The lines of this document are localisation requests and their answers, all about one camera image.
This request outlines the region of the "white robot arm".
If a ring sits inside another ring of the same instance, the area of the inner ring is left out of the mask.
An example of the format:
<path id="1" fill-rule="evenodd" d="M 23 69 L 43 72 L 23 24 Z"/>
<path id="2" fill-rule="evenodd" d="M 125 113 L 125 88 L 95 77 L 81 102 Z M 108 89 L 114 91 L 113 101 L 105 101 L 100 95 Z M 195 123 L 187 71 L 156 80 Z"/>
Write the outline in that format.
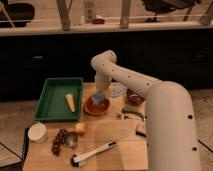
<path id="1" fill-rule="evenodd" d="M 91 59 L 96 85 L 105 90 L 111 79 L 145 98 L 148 171 L 201 171 L 194 109 L 188 91 L 116 64 L 107 50 Z"/>

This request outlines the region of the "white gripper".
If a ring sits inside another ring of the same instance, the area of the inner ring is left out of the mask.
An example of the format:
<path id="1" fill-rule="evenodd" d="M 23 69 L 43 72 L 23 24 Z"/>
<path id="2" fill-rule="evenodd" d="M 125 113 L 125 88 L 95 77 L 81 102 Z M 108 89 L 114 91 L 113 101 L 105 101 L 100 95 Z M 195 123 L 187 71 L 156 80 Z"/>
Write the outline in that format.
<path id="1" fill-rule="evenodd" d="M 95 77 L 96 90 L 102 91 L 106 99 L 111 97 L 111 81 L 110 80 L 101 80 L 98 77 Z"/>

